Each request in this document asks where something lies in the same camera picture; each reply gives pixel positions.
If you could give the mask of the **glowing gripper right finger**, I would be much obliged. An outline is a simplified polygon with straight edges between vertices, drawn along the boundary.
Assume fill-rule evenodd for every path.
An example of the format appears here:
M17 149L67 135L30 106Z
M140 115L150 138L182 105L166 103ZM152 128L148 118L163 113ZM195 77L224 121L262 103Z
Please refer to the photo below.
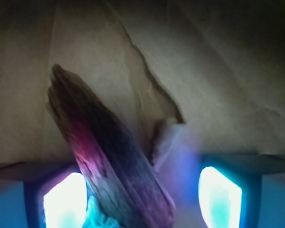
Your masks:
M208 228L285 228L285 155L206 155L198 199Z

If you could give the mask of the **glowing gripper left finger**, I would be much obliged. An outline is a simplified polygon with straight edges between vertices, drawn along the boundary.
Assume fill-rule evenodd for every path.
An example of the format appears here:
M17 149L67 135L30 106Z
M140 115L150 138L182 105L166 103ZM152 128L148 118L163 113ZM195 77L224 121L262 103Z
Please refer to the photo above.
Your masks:
M0 228L81 228L86 209L75 163L0 163Z

